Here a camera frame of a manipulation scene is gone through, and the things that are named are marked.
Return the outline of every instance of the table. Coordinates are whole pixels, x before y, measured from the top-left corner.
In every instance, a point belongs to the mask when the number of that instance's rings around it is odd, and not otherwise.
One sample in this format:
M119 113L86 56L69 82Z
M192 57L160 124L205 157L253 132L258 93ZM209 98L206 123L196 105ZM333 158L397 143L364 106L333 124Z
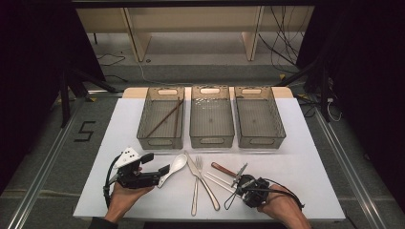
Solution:
M102 186L111 162L122 150L131 146L140 155L151 152L143 151L136 137L146 91L145 88L128 89L123 98L118 100L92 171L75 208L74 217L82 219L104 217L107 207L102 195ZM187 150L192 158L196 155L202 157L203 174L210 172L231 181L231 177L210 167L211 162L215 161L235 172L247 162L245 174L273 179L293 191L306 204L303 212L309 220L343 220L345 216L298 102L287 88L274 88L274 92L287 134L278 150L242 150L238 147L236 137L230 149L192 149L188 135L191 89L186 88L183 149L155 151L155 159L142 165L143 171L157 171L158 168L170 164L183 150ZM218 212L214 210L208 194L200 186L197 215L192 217L194 181L195 178L185 166L168 178L161 189L155 188L142 197L125 217L145 221L271 220L268 216L258 213L256 209L247 207L239 198L234 200L229 210L225 210L224 202L231 193L208 179L206 181L220 202L221 210Z

